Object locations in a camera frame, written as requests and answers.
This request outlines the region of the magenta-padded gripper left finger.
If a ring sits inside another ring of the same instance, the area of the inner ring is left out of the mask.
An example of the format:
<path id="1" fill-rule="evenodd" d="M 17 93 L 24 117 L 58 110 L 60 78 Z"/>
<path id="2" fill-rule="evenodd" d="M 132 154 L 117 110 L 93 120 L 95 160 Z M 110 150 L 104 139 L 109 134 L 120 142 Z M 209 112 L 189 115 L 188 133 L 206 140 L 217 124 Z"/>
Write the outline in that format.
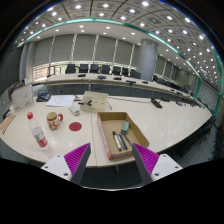
<path id="1" fill-rule="evenodd" d="M 87 143 L 66 155 L 58 154 L 54 156 L 42 166 L 42 169 L 79 185 L 90 154 L 91 146 Z"/>

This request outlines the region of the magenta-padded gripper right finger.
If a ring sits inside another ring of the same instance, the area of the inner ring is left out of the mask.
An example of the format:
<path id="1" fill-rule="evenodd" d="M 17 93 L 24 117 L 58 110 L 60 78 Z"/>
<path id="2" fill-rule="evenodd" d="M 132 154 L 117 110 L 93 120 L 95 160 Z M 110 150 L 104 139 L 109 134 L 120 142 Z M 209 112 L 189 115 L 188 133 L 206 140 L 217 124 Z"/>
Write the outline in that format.
<path id="1" fill-rule="evenodd" d="M 144 185 L 182 169 L 169 155 L 158 155 L 150 149 L 138 144 L 133 144 L 132 154 Z"/>

